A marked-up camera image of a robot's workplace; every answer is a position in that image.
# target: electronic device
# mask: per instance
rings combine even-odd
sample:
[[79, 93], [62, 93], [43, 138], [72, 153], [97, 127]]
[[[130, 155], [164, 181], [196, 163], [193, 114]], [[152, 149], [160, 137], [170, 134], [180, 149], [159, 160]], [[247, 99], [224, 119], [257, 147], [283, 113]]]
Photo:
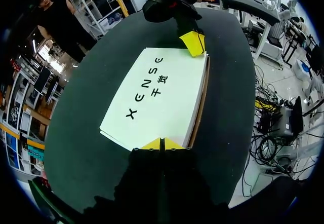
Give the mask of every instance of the electronic device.
[[51, 72], [48, 68], [43, 67], [40, 71], [40, 74], [35, 82], [34, 89], [39, 93], [42, 94], [43, 89], [46, 86], [47, 81], [49, 80]]

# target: cable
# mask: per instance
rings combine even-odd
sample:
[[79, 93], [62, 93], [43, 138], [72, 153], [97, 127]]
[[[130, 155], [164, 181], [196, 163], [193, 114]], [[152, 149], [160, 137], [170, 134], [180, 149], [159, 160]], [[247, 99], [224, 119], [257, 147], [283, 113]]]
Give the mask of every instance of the cable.
[[311, 166], [309, 166], [309, 167], [306, 167], [306, 168], [303, 169], [303, 170], [300, 170], [300, 171], [297, 171], [297, 172], [292, 171], [292, 172], [293, 172], [293, 173], [300, 173], [300, 172], [306, 171], [307, 169], [309, 169], [309, 168], [311, 168], [311, 167], [313, 167], [313, 166], [315, 166], [315, 165], [316, 165], [316, 163], [313, 164], [313, 165], [311, 165]]
[[309, 133], [307, 133], [307, 135], [314, 136], [314, 137], [317, 137], [317, 138], [324, 138], [324, 136], [318, 136], [318, 135], [309, 134]]
[[274, 66], [272, 66], [272, 65], [270, 65], [270, 64], [268, 64], [268, 63], [266, 63], [266, 62], [264, 62], [263, 59], [262, 59], [262, 57], [261, 57], [261, 61], [262, 61], [263, 63], [265, 63], [266, 65], [272, 67], [272, 68], [275, 68], [275, 69], [278, 69], [278, 70], [281, 70], [281, 71], [284, 69], [284, 68], [281, 68], [281, 69], [280, 69], [280, 68], [276, 68], [276, 67], [274, 67]]
[[[246, 165], [245, 165], [245, 168], [244, 168], [244, 171], [243, 171], [243, 174], [242, 174], [242, 181], [241, 181], [241, 183], [242, 183], [242, 195], [243, 195], [243, 197], [251, 197], [251, 196], [252, 196], [252, 194], [251, 194], [252, 186], [249, 185], [249, 184], [245, 181], [245, 177], [244, 177], [244, 175], [245, 175], [245, 171], [246, 171], [247, 168], [248, 168], [249, 162], [250, 162], [250, 156], [248, 157], [247, 163], [246, 163]], [[250, 186], [250, 195], [249, 195], [249, 196], [246, 196], [246, 195], [244, 194], [244, 183], [245, 183], [246, 185]]]
[[274, 170], [272, 169], [272, 167], [273, 167], [273, 163], [271, 164], [271, 171], [272, 171], [272, 172], [277, 173], [277, 174], [281, 174], [281, 175], [284, 175], [284, 176], [286, 176], [286, 177], [291, 178], [291, 176], [289, 176], [288, 174], [285, 174], [285, 173], [283, 173], [283, 172], [276, 172], [276, 171], [274, 171]]
[[322, 113], [324, 113], [324, 111], [317, 111], [315, 113], [310, 113], [310, 114], [322, 114]]
[[297, 100], [297, 98], [296, 97], [293, 97], [289, 102], [291, 102], [292, 100], [294, 100], [294, 99], [296, 99]]

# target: black cable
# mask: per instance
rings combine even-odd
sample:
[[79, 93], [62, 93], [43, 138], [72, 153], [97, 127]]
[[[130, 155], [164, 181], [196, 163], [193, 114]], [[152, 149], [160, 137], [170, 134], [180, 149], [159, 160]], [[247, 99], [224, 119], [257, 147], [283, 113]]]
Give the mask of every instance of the black cable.
[[303, 170], [300, 170], [300, 171], [297, 171], [297, 172], [294, 172], [294, 171], [292, 171], [293, 173], [300, 173], [300, 172], [303, 172], [303, 171], [306, 171], [308, 168], [311, 168], [311, 167], [313, 167], [313, 166], [315, 166], [316, 164], [313, 164], [313, 165], [311, 165], [311, 166], [309, 166], [309, 167], [306, 167], [305, 169], [303, 169]]
[[309, 133], [307, 133], [307, 135], [314, 136], [314, 137], [317, 137], [317, 138], [324, 138], [324, 136], [318, 136], [318, 135], [309, 134]]
[[291, 102], [292, 100], [294, 100], [294, 99], [296, 99], [297, 100], [297, 98], [296, 97], [293, 97], [289, 102]]
[[322, 113], [324, 113], [324, 111], [317, 111], [315, 113], [309, 113], [309, 114], [322, 114]]
[[[250, 156], [249, 156], [249, 158], [248, 158], [248, 160], [247, 160], [247, 163], [246, 163], [246, 165], [245, 165], [245, 168], [244, 168], [244, 171], [243, 171], [243, 174], [242, 174], [242, 181], [241, 181], [241, 183], [242, 183], [242, 195], [243, 195], [243, 197], [251, 197], [251, 196], [252, 196], [252, 195], [251, 195], [251, 189], [252, 189], [252, 186], [249, 185], [249, 184], [245, 181], [245, 177], [244, 177], [244, 175], [245, 175], [245, 171], [246, 171], [247, 168], [248, 168], [249, 162], [250, 162]], [[248, 185], [248, 186], [251, 187], [251, 189], [250, 189], [250, 195], [249, 195], [249, 196], [246, 196], [246, 195], [244, 194], [244, 183], [245, 183], [246, 185]]]
[[272, 68], [275, 68], [275, 69], [278, 69], [278, 70], [283, 70], [283, 69], [284, 69], [284, 68], [281, 68], [281, 69], [280, 69], [280, 68], [274, 67], [274, 66], [272, 66], [272, 65], [270, 65], [270, 64], [268, 64], [268, 63], [266, 63], [266, 62], [264, 62], [263, 59], [262, 59], [262, 57], [261, 57], [261, 61], [262, 61], [263, 63], [265, 63], [266, 65], [272, 67]]

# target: tiled floor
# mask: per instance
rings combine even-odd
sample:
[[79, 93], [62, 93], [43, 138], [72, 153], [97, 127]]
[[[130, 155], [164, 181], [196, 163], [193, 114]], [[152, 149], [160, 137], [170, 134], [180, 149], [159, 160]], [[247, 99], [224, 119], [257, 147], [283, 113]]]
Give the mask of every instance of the tiled floor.
[[[305, 51], [301, 48], [298, 48], [296, 50], [296, 52], [294, 53], [294, 55], [290, 60], [290, 63], [294, 65], [297, 59], [305, 60]], [[254, 63], [262, 69], [262, 71], [259, 68], [256, 69], [256, 73], [258, 77], [262, 78], [262, 72], [263, 72], [264, 83], [268, 85], [270, 84], [273, 85], [280, 97], [287, 100], [291, 100], [294, 97], [300, 96], [302, 99], [303, 112], [306, 112], [311, 108], [305, 102], [303, 102], [306, 98], [302, 91], [302, 88], [306, 89], [308, 87], [309, 82], [303, 82], [299, 80], [289, 66], [284, 65], [283, 68], [280, 68], [277, 63], [263, 56], [260, 56], [257, 60], [254, 60]], [[312, 92], [311, 96], [312, 98], [314, 98], [314, 100], [318, 99], [316, 91]], [[305, 117], [303, 120], [304, 120], [304, 130], [307, 130], [309, 128], [309, 116]], [[315, 122], [315, 125], [319, 124], [322, 121], [323, 121], [323, 116], [321, 116], [321, 118]], [[324, 132], [324, 127], [319, 127], [313, 130], [311, 133], [314, 135], [322, 136], [323, 132]], [[312, 144], [314, 142], [317, 142], [318, 140], [319, 140], [318, 138], [305, 135], [301, 138], [301, 146]], [[306, 158], [300, 160], [300, 162], [298, 163], [298, 168], [295, 169], [295, 171], [300, 171], [303, 170], [304, 168], [307, 168], [308, 166], [313, 165], [314, 161], [316, 161], [316, 156], [312, 158]], [[311, 171], [312, 168], [300, 174], [299, 173], [295, 174], [294, 178], [305, 179], [310, 175]], [[272, 182], [274, 178], [278, 176], [279, 174], [267, 175], [267, 174], [260, 173], [258, 164], [256, 164], [254, 159], [250, 157], [250, 162], [245, 171], [244, 178], [245, 181], [252, 187], [245, 183], [242, 184], [242, 180], [240, 179], [233, 193], [232, 200], [229, 203], [229, 207], [233, 207], [235, 205], [244, 202], [245, 200], [250, 198], [251, 195], [253, 196], [259, 191], [261, 191], [262, 189], [264, 189], [267, 185], [269, 185]]]

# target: black round table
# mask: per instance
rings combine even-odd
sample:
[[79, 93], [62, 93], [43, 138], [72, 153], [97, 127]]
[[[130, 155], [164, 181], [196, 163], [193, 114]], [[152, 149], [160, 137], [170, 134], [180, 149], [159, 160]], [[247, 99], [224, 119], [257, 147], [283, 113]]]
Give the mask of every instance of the black round table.
[[[210, 72], [193, 150], [215, 204], [231, 199], [249, 152], [254, 103], [254, 63], [236, 17], [197, 9], [206, 34]], [[146, 47], [185, 48], [175, 20], [150, 23], [136, 13], [88, 53], [58, 102], [48, 131], [45, 171], [54, 193], [83, 212], [94, 196], [113, 199], [129, 151], [99, 133], [118, 87]]]

